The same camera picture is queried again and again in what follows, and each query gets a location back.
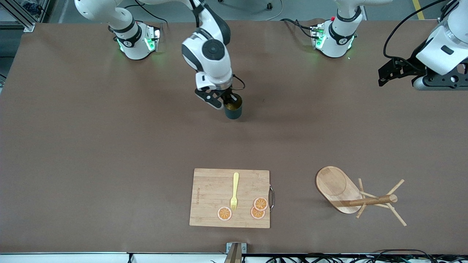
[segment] gray floor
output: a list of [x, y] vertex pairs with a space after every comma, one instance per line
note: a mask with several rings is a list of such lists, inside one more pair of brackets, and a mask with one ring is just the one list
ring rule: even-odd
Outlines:
[[[433, 0], [419, 0], [421, 6]], [[281, 10], [280, 0], [273, 0], [273, 9], [266, 10], [268, 0], [206, 0], [211, 8], [225, 20], [266, 20], [277, 15]], [[329, 19], [336, 14], [336, 5], [332, 0], [283, 0], [284, 8], [281, 15], [274, 20], [283, 18], [311, 20], [316, 17]], [[134, 0], [124, 0], [121, 7], [135, 4]], [[435, 19], [440, 14], [443, 4], [425, 10], [426, 19]], [[169, 22], [193, 22], [191, 11], [180, 2], [168, 2], [157, 6], [145, 6], [156, 16], [165, 18]], [[137, 20], [159, 22], [147, 14], [140, 7], [130, 7], [129, 10]], [[366, 7], [368, 20], [401, 20], [415, 11], [412, 0], [394, 0], [391, 4], [381, 7]], [[82, 17], [74, 5], [74, 0], [55, 0], [49, 9], [50, 23], [90, 23]], [[18, 49], [22, 31], [0, 30], [0, 57], [14, 56]], [[7, 75], [13, 62], [12, 58], [0, 58], [0, 73]]]

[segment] yellow fork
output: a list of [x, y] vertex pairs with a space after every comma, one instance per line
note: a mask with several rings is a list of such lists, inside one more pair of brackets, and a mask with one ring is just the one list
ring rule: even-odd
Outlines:
[[234, 211], [237, 207], [237, 184], [239, 183], [239, 173], [234, 173], [234, 182], [233, 182], [233, 198], [231, 198], [231, 210]]

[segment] orange slice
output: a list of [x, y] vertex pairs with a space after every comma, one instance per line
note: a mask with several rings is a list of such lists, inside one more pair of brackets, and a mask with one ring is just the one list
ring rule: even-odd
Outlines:
[[258, 211], [257, 209], [255, 209], [255, 207], [252, 207], [252, 209], [250, 209], [250, 215], [255, 219], [262, 219], [265, 216], [265, 214], [265, 211]]
[[254, 200], [254, 207], [258, 211], [265, 211], [268, 208], [268, 201], [263, 197], [259, 197]]
[[218, 210], [218, 218], [223, 221], [228, 221], [233, 216], [233, 212], [231, 208], [227, 206], [223, 206]]

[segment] cutting board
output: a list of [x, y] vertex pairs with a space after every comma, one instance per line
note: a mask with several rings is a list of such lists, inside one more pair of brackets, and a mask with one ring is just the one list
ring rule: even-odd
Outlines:
[[[239, 173], [237, 208], [231, 219], [222, 221], [218, 210], [230, 207], [233, 195], [233, 176]], [[262, 219], [250, 215], [257, 197], [268, 199], [270, 172], [265, 170], [195, 169], [193, 174], [191, 226], [270, 228], [270, 210]]]

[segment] oval wooden base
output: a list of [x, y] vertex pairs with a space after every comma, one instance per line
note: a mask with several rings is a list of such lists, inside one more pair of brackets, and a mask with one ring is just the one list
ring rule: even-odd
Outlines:
[[315, 177], [318, 191], [340, 212], [352, 214], [361, 206], [346, 206], [349, 201], [362, 199], [359, 189], [338, 167], [322, 168]]

